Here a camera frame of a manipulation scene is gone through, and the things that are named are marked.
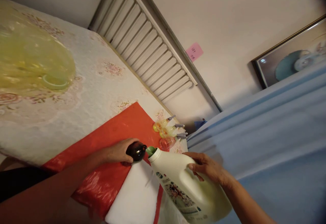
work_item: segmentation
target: forearm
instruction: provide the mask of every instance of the forearm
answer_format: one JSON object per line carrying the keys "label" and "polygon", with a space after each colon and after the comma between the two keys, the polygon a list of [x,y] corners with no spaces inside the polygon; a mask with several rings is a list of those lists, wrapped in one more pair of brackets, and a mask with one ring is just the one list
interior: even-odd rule
{"label": "forearm", "polygon": [[234,177],[228,174],[227,178],[222,188],[242,224],[275,223]]}
{"label": "forearm", "polygon": [[5,223],[47,222],[102,162],[102,155],[91,155],[4,201],[0,204],[0,220]]}

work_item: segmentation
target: green bottle cap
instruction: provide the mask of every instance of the green bottle cap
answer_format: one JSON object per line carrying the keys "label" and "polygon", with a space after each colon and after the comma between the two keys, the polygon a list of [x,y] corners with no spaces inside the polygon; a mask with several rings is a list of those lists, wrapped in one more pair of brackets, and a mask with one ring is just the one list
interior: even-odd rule
{"label": "green bottle cap", "polygon": [[148,147],[146,149],[146,152],[148,153],[148,157],[150,158],[155,152],[156,152],[157,148],[154,148],[152,146]]}

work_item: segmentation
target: bed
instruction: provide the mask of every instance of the bed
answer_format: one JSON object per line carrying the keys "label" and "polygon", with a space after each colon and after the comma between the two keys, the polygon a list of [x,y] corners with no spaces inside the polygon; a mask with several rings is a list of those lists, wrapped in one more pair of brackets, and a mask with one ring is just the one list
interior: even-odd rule
{"label": "bed", "polygon": [[[76,65],[74,81],[63,94],[0,94],[2,154],[41,166],[134,102],[154,121],[170,116],[168,109],[97,33],[9,0],[0,1],[57,38],[71,51]],[[186,141],[177,142],[171,151],[187,151]],[[159,223],[184,221],[163,196]]]}

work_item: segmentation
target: dark bottle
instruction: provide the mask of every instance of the dark bottle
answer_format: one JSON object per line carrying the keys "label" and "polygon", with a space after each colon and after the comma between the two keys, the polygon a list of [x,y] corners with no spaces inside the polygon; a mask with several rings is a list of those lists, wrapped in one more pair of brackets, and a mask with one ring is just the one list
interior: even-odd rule
{"label": "dark bottle", "polygon": [[134,142],[127,148],[126,154],[133,158],[134,162],[141,161],[145,156],[147,146],[142,142]]}

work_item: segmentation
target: framed picture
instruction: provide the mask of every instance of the framed picture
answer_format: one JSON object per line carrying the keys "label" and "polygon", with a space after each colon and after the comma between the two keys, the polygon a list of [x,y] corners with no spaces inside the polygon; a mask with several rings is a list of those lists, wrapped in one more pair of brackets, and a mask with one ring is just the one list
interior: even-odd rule
{"label": "framed picture", "polygon": [[252,60],[263,89],[326,61],[326,15]]}

